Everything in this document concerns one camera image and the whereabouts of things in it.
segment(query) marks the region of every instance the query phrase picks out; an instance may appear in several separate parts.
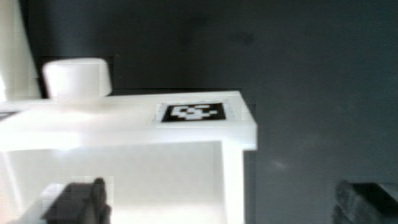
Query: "dark gray wall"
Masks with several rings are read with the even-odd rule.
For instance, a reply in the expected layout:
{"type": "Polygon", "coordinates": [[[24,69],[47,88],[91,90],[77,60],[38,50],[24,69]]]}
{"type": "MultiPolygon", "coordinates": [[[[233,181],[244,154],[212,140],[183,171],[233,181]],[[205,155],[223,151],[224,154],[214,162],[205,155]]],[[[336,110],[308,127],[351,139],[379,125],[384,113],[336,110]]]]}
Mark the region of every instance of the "dark gray wall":
{"type": "Polygon", "coordinates": [[[237,89],[260,125],[247,223],[331,223],[340,179],[398,182],[398,1],[24,0],[38,66],[114,94],[237,89]]]}

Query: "white cap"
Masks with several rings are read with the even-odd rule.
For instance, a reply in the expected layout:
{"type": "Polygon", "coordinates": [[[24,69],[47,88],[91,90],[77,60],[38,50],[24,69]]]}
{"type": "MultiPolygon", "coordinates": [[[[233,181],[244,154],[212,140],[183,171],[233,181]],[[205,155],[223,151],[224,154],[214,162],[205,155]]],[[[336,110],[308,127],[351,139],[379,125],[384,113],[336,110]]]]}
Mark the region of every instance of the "white cap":
{"type": "Polygon", "coordinates": [[[54,99],[88,99],[111,94],[109,66],[104,59],[79,58],[48,62],[43,73],[54,99]]]}

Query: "white pole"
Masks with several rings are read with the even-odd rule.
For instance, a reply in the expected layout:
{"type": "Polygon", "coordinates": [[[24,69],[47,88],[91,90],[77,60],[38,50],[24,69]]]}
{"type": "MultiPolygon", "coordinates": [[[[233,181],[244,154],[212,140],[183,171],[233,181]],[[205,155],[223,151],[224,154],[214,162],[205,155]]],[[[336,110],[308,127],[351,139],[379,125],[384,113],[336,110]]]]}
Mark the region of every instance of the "white pole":
{"type": "Polygon", "coordinates": [[[40,99],[18,0],[0,0],[0,102],[40,99]]]}

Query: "white cylinder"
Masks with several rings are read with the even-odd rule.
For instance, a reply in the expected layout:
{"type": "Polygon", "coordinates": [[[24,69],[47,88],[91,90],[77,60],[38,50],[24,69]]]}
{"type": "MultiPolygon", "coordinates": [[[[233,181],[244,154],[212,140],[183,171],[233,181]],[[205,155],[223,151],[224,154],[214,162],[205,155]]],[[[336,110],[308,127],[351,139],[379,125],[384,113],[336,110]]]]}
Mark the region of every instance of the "white cylinder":
{"type": "Polygon", "coordinates": [[[0,0],[0,102],[40,99],[18,0],[0,0]]]}
{"type": "Polygon", "coordinates": [[[111,94],[109,65],[100,58],[66,59],[43,68],[50,98],[96,99],[111,94]]]}

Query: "white table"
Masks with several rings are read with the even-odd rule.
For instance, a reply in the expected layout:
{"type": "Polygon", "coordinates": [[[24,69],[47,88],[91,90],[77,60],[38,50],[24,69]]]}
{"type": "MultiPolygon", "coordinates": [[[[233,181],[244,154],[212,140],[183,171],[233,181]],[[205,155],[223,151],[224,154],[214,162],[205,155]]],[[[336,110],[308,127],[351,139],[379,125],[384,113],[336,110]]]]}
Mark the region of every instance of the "white table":
{"type": "Polygon", "coordinates": [[[24,214],[40,223],[47,186],[96,176],[112,192],[112,223],[246,222],[256,122],[239,92],[36,100],[2,104],[0,111],[22,111],[0,121],[2,223],[24,214]],[[223,103],[226,120],[162,123],[168,105],[207,103],[223,103]]]}

